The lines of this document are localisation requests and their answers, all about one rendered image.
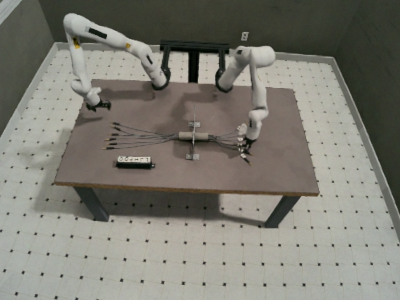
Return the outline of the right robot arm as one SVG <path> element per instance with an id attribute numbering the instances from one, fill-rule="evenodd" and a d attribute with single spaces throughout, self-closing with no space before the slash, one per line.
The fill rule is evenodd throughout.
<path id="1" fill-rule="evenodd" d="M 142 68 L 156 87 L 165 84 L 166 78 L 157 65 L 149 46 L 128 39 L 112 29 L 98 26 L 79 15 L 66 15 L 63 24 L 70 49 L 72 71 L 75 76 L 80 78 L 72 80 L 71 89 L 82 96 L 89 105 L 95 106 L 99 103 L 100 98 L 97 94 L 101 92 L 101 89 L 99 87 L 92 88 L 94 91 L 91 89 L 79 36 L 93 39 L 109 48 L 122 49 L 132 54 L 140 59 Z"/>

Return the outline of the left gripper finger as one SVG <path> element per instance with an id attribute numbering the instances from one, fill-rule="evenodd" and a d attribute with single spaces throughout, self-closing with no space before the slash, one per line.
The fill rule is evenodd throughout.
<path id="1" fill-rule="evenodd" d="M 246 144 L 247 144 L 247 141 L 246 141 Z M 252 143 L 251 143 L 250 146 L 249 146 L 249 144 L 247 144 L 247 145 L 246 145 L 246 144 L 245 144 L 244 152 L 245 152 L 245 153 L 248 153 L 248 150 L 249 150 L 249 148 L 251 147 Z M 249 146 L 249 147 L 248 147 L 248 146 Z"/>

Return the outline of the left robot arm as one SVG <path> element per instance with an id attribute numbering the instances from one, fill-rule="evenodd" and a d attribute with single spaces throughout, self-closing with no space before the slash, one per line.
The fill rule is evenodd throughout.
<path id="1" fill-rule="evenodd" d="M 252 104 L 257 108 L 249 112 L 248 127 L 246 124 L 242 124 L 238 136 L 242 137 L 246 135 L 248 139 L 254 140 L 258 138 L 261 120 L 268 115 L 266 88 L 258 77 L 257 68 L 271 66 L 275 61 L 275 53 L 269 46 L 258 48 L 239 46 L 234 56 L 235 60 L 231 61 L 218 83 L 223 89 L 229 89 L 241 72 L 249 65 L 252 84 Z"/>

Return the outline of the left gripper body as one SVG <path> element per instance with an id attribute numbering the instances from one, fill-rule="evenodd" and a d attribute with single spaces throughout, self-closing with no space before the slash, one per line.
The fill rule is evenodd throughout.
<path id="1" fill-rule="evenodd" d="M 249 146 L 250 146 L 251 143 L 254 143 L 254 142 L 256 142 L 256 140 L 257 140 L 257 139 L 254 139 L 254 140 L 248 139 L 248 138 L 246 137 L 246 135 L 244 136 L 244 138 L 245 138 L 245 140 L 247 141 L 247 144 L 249 144 Z M 247 144 L 246 144 L 246 145 L 247 145 Z"/>

